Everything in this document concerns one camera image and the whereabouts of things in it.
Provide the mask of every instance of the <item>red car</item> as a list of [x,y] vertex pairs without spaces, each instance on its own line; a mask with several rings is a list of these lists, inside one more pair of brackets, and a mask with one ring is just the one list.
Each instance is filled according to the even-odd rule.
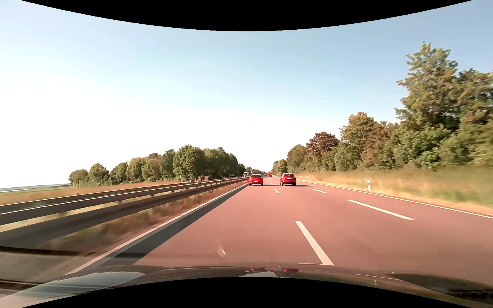
[[261,174],[253,174],[248,179],[248,185],[260,184],[264,185],[264,178],[262,178]]
[[283,173],[280,180],[281,186],[285,184],[292,184],[292,186],[296,186],[296,177],[292,173]]

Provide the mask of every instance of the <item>asphalt road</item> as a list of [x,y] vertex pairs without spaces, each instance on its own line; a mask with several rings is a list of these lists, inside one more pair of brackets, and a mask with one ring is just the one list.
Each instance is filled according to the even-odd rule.
[[294,262],[493,285],[493,219],[279,178],[247,186],[136,262]]

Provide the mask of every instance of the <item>guardrail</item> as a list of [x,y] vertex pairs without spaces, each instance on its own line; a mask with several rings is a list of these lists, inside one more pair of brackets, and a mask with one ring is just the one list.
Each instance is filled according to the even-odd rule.
[[[217,180],[209,180],[209,181],[196,181],[187,184],[161,185],[163,187],[148,186],[148,187],[139,187],[136,189],[116,190],[116,191],[108,191],[101,193],[90,193],[90,194],[84,194],[79,196],[70,196],[70,197],[53,198],[47,200],[6,204],[0,206],[0,225],[6,225],[12,222],[23,221],[23,220],[47,216],[51,214],[64,213],[71,210],[77,210],[89,206],[97,206],[105,203],[120,202],[123,200],[149,196],[149,195],[151,195],[153,198],[146,198],[144,200],[138,200],[138,201],[144,204],[144,203],[152,202],[156,199],[167,200],[167,199],[175,199],[177,197],[179,197],[178,199],[181,199],[197,193],[201,193],[203,191],[207,191],[206,189],[207,187],[209,188],[208,190],[212,190],[221,186],[217,184],[229,185],[231,183],[244,181],[246,179],[248,178],[225,178],[225,179],[217,179]],[[161,197],[167,195],[155,196],[155,194],[167,193],[169,191],[176,191],[182,189],[188,189],[188,190],[185,192],[176,192],[176,193],[168,194],[169,196],[166,198],[161,198]],[[133,202],[127,202],[126,205],[132,206],[133,203],[138,204],[138,202],[133,201]]]

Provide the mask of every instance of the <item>car hood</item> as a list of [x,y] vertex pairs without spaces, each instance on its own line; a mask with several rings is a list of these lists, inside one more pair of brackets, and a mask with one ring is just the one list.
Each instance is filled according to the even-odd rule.
[[213,277],[300,278],[400,291],[473,308],[493,307],[493,286],[423,273],[367,272],[322,264],[267,262],[166,268],[106,266],[65,275],[0,299],[0,308],[19,308],[93,291],[179,279]]

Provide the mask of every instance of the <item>sky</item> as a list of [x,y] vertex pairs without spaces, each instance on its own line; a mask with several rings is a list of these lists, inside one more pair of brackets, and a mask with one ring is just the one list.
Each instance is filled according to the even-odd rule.
[[367,112],[395,121],[423,42],[493,70],[493,0],[318,29],[225,32],[0,0],[0,188],[190,144],[269,171]]

